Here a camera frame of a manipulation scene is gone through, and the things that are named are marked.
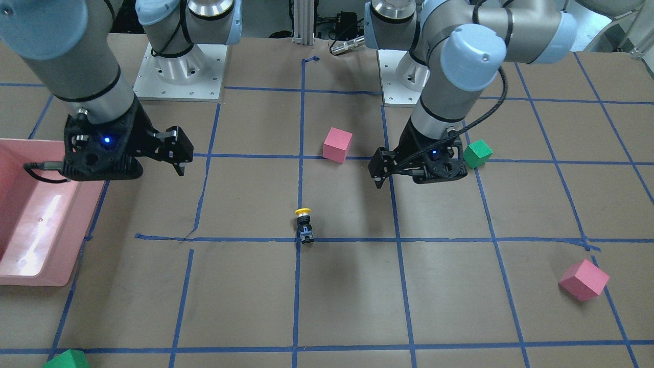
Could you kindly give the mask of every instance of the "white mounting plate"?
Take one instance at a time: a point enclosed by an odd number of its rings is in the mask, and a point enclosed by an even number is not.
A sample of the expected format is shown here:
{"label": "white mounting plate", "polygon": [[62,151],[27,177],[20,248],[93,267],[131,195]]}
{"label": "white mounting plate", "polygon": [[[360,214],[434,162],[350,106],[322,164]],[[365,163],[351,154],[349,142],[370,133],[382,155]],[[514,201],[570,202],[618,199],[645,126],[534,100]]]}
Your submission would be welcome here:
{"label": "white mounting plate", "polygon": [[400,60],[406,53],[406,51],[401,50],[377,51],[381,90],[384,92],[385,106],[413,107],[420,98],[420,92],[406,88],[395,74]]}
{"label": "white mounting plate", "polygon": [[150,44],[145,50],[139,75],[134,84],[134,92],[141,100],[156,101],[218,101],[222,90],[227,62],[226,45],[198,45],[211,66],[200,80],[193,84],[178,85],[167,83],[155,67],[150,54]]}

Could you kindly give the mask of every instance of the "cube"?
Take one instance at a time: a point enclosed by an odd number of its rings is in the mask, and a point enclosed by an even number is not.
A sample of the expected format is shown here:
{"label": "cube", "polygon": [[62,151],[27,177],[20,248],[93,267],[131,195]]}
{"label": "cube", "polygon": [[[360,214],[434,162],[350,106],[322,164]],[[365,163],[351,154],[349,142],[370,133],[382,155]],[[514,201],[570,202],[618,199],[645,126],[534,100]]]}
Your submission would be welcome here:
{"label": "cube", "polygon": [[601,294],[609,279],[609,275],[584,259],[568,268],[559,285],[580,301],[587,301]]}
{"label": "cube", "polygon": [[463,152],[463,159],[471,168],[486,163],[492,155],[492,149],[482,139],[469,144]]}
{"label": "cube", "polygon": [[347,150],[350,149],[350,142],[352,140],[352,133],[331,128],[325,143],[322,146],[322,156],[332,161],[339,163],[345,162]]}
{"label": "cube", "polygon": [[66,350],[54,357],[43,368],[90,368],[84,352],[79,350]]}

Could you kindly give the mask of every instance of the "green block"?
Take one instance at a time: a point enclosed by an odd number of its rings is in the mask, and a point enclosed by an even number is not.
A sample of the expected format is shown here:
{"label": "green block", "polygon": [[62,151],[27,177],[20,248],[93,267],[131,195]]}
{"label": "green block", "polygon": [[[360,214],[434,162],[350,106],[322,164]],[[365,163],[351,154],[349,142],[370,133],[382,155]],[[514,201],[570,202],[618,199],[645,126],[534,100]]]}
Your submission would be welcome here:
{"label": "green block", "polygon": [[469,144],[463,152],[463,159],[471,168],[479,167],[488,161],[492,149],[482,139]]}
{"label": "green block", "polygon": [[66,350],[54,359],[45,363],[43,368],[90,368],[84,352],[79,350]]}

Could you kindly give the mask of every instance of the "light blue joint cap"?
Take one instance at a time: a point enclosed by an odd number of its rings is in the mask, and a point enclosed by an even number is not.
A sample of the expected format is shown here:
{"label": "light blue joint cap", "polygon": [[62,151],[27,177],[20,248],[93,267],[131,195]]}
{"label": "light blue joint cap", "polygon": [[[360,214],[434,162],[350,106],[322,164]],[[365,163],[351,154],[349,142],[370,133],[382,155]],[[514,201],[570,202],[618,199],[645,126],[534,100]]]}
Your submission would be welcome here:
{"label": "light blue joint cap", "polygon": [[82,39],[87,25],[85,0],[0,0],[0,39],[26,59],[64,55]]}
{"label": "light blue joint cap", "polygon": [[554,33],[554,37],[532,64],[553,64],[561,61],[572,48],[576,37],[577,20],[572,14],[561,12],[561,22],[556,33]]}
{"label": "light blue joint cap", "polygon": [[372,48],[373,50],[379,50],[377,38],[375,37],[375,30],[372,27],[370,1],[366,3],[366,10],[364,13],[364,35],[366,36],[366,47]]}
{"label": "light blue joint cap", "polygon": [[241,42],[241,30],[243,28],[243,19],[241,19],[241,0],[234,1],[234,16],[232,17],[232,28],[230,35],[227,37],[225,45],[236,45]]}
{"label": "light blue joint cap", "polygon": [[486,88],[506,57],[506,45],[479,24],[458,26],[441,50],[443,73],[453,85],[469,92]]}
{"label": "light blue joint cap", "polygon": [[446,1],[447,0],[424,0],[422,3],[422,10],[420,11],[420,21],[422,23],[420,25],[420,32],[422,32],[424,24],[427,22],[427,18],[432,15],[436,8]]}
{"label": "light blue joint cap", "polygon": [[179,0],[136,0],[136,14],[142,26],[151,26],[169,16]]}

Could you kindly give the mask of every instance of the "pink bin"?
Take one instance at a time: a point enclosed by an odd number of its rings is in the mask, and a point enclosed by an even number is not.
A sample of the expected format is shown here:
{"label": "pink bin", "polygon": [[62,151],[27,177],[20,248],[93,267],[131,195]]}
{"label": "pink bin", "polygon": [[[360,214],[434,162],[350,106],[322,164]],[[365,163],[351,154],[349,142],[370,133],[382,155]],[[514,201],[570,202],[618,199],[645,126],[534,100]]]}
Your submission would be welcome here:
{"label": "pink bin", "polygon": [[[70,280],[103,182],[48,184],[22,167],[62,158],[62,141],[0,139],[0,285]],[[57,172],[37,173],[61,179]]]}

